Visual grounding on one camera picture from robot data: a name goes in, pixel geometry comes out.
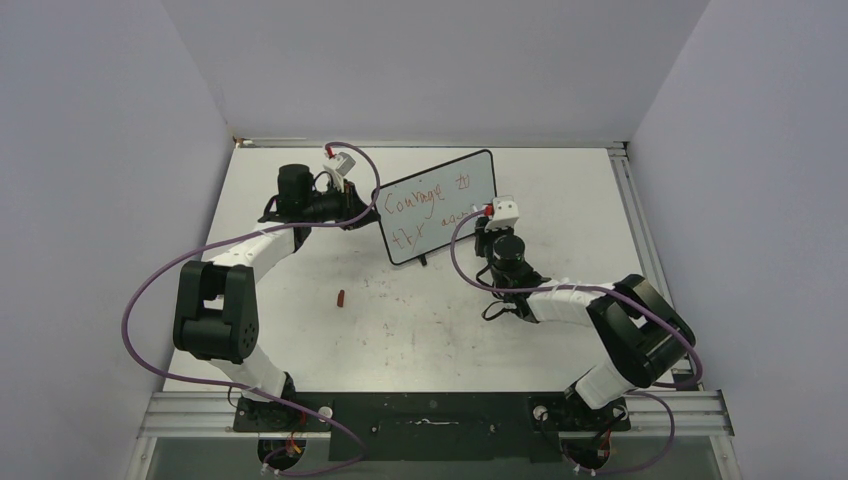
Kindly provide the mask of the black framed whiteboard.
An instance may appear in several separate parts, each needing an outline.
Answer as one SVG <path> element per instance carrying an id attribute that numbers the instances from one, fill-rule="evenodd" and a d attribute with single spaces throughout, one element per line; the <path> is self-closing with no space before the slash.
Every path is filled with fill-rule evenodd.
<path id="1" fill-rule="evenodd" d="M 389 262 L 418 260 L 444 246 L 472 207 L 497 196 L 493 153 L 482 149 L 379 187 L 376 211 Z"/>

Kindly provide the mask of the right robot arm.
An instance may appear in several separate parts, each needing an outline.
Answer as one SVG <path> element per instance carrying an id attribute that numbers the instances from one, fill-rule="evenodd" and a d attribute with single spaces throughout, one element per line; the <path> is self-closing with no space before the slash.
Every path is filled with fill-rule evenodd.
<path id="1" fill-rule="evenodd" d="M 599 291 L 563 288 L 542 276 L 525 258 L 525 243 L 511 227 L 490 228 L 475 221 L 475 255 L 486 260 L 484 286 L 530 323 L 563 322 L 595 329 L 607 359 L 566 390 L 565 411 L 579 428 L 600 421 L 606 406 L 637 388 L 648 388 L 694 346 L 686 322 L 646 278 L 630 274 Z"/>

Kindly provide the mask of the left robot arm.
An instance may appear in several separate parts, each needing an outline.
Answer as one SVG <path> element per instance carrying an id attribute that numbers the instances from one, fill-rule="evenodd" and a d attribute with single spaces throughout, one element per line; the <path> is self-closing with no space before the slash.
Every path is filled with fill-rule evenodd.
<path id="1" fill-rule="evenodd" d="M 378 220 L 347 174 L 354 160 L 339 153 L 327 160 L 325 189 L 303 164 L 280 167 L 277 193 L 263 209 L 254 236 L 209 261 L 189 261 L 180 271 L 173 341 L 175 347 L 221 370 L 251 401 L 271 429 L 290 428 L 298 416 L 291 375 L 259 347 L 257 283 L 281 260 L 297 252 L 315 224 L 345 230 Z"/>

